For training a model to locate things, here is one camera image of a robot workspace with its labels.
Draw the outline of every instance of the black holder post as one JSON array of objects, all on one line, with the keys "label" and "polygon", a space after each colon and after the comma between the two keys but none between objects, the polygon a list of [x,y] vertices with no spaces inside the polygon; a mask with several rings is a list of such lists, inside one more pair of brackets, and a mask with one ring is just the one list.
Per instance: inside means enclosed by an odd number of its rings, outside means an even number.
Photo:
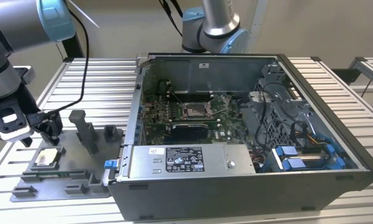
[{"label": "black holder post", "polygon": [[86,122],[86,111],[74,110],[70,116],[70,121],[76,125],[78,128],[78,137],[84,145],[90,155],[94,155],[99,152],[99,147],[96,144],[98,133],[94,129],[94,124]]},{"label": "black holder post", "polygon": [[358,69],[332,69],[332,71],[348,85],[356,81],[362,74]]},{"label": "black holder post", "polygon": [[70,58],[84,57],[78,34],[72,38],[64,40],[63,45]]}]

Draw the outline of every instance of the slotted aluminum surface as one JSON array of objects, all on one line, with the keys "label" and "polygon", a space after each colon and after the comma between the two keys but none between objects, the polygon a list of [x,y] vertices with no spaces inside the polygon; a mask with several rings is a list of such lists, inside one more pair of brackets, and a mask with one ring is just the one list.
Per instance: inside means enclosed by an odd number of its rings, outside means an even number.
[{"label": "slotted aluminum surface", "polygon": [[[373,111],[370,106],[343,85],[324,64],[315,62],[311,58],[292,58],[291,60],[373,156]],[[127,128],[136,78],[135,66],[135,61],[131,59],[91,59],[84,101],[74,108],[86,109],[87,121],[94,122],[96,127],[115,123],[118,127]],[[63,64],[38,101],[40,108],[51,110],[78,99],[83,69],[84,59],[76,59],[72,63]],[[66,129],[74,129],[75,126],[67,119],[68,115],[70,110],[62,113],[64,126]],[[19,143],[8,144],[0,153],[0,222],[19,220],[22,217],[31,220],[39,214],[39,216],[44,216],[44,220],[52,223],[131,223],[124,221],[112,197],[27,203],[10,202],[10,191],[19,182],[19,175],[28,166],[40,142],[42,139],[35,136],[31,148],[26,149]],[[373,184],[363,191],[346,193],[323,211],[162,223],[356,224],[370,222],[373,222]]]}]

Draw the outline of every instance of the power supply label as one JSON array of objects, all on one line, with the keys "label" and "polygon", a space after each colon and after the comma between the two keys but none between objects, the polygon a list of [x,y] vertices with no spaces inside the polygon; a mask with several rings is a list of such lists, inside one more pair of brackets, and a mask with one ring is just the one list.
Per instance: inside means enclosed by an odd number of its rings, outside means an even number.
[{"label": "power supply label", "polygon": [[202,147],[167,148],[168,172],[204,172],[204,154]]}]

